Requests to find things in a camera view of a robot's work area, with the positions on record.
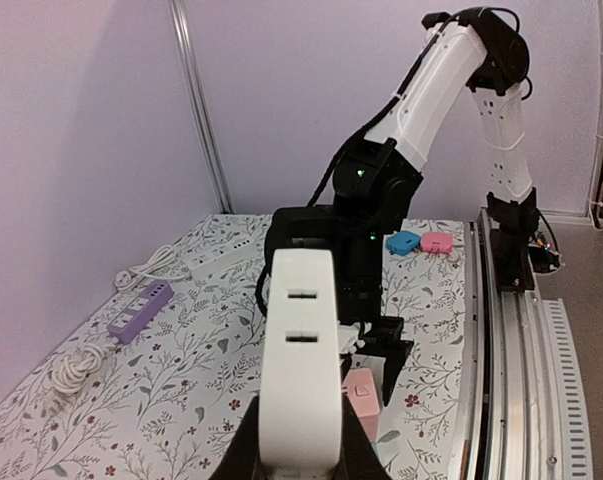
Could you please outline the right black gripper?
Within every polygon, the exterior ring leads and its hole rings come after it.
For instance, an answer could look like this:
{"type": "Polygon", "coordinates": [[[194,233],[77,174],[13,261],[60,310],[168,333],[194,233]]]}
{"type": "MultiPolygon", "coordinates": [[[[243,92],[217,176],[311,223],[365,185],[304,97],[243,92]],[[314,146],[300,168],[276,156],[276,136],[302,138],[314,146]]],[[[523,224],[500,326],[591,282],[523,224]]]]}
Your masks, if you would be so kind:
{"type": "Polygon", "coordinates": [[[330,251],[338,320],[343,325],[371,325],[362,335],[363,353],[384,359],[381,393],[383,405],[388,406],[414,342],[401,339],[400,318],[381,314],[382,240],[383,232],[378,227],[365,227],[362,219],[340,214],[329,205],[280,208],[274,212],[266,233],[265,265],[257,280],[255,299],[260,313],[266,315],[263,288],[276,250],[330,251]]]}

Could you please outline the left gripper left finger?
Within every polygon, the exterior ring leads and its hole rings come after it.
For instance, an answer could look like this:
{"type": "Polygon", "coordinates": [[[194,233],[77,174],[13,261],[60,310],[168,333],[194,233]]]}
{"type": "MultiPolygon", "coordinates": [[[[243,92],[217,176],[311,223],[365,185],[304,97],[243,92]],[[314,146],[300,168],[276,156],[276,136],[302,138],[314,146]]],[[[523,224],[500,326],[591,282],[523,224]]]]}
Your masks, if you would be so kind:
{"type": "Polygon", "coordinates": [[[265,479],[259,453],[259,396],[255,396],[241,420],[221,462],[209,480],[265,479]]]}

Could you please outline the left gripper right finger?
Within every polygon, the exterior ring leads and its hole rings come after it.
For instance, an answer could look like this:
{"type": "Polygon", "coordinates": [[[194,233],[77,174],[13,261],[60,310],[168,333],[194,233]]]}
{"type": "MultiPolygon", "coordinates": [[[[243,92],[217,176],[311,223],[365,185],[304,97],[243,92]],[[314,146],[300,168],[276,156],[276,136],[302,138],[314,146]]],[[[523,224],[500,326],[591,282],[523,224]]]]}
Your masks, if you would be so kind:
{"type": "Polygon", "coordinates": [[[390,480],[350,404],[343,405],[341,453],[338,478],[390,480]]]}

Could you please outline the pink cube socket adapter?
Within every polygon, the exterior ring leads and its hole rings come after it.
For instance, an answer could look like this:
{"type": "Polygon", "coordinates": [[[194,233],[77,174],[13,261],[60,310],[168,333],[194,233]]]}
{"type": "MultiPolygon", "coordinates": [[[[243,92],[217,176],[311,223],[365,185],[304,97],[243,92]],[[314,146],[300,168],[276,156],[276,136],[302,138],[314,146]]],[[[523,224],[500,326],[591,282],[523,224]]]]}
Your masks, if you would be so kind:
{"type": "Polygon", "coordinates": [[[368,440],[374,443],[381,408],[372,371],[368,368],[350,370],[342,383],[342,392],[348,397],[368,440]]]}

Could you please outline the white plug adapter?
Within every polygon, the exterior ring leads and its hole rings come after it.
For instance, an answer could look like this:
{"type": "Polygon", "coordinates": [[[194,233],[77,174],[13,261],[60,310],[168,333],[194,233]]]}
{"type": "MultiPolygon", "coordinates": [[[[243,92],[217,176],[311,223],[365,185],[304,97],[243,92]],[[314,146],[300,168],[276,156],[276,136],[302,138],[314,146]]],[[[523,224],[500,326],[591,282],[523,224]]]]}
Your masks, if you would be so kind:
{"type": "Polygon", "coordinates": [[[258,411],[269,479],[329,479],[342,437],[333,259],[280,249],[272,262],[258,411]]]}

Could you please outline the teal power strip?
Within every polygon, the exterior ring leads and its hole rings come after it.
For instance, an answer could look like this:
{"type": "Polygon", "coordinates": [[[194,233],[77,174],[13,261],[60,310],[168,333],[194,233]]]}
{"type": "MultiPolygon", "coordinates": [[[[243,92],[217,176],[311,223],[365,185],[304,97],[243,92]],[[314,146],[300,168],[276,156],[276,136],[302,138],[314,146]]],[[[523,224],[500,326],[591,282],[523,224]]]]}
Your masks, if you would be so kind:
{"type": "Polygon", "coordinates": [[[400,455],[400,437],[399,430],[391,429],[381,434],[375,441],[370,442],[377,459],[388,474],[391,473],[394,460],[400,455]]]}

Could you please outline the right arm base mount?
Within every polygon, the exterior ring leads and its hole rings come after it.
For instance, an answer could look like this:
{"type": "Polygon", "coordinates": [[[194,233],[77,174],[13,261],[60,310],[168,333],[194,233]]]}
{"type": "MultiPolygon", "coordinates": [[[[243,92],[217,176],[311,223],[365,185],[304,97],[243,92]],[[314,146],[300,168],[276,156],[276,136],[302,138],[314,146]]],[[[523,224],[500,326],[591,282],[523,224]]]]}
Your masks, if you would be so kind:
{"type": "Polygon", "coordinates": [[[531,241],[504,232],[487,217],[481,224],[484,277],[499,292],[521,293],[536,288],[537,275],[550,275],[562,267],[561,255],[540,238],[531,241]]]}

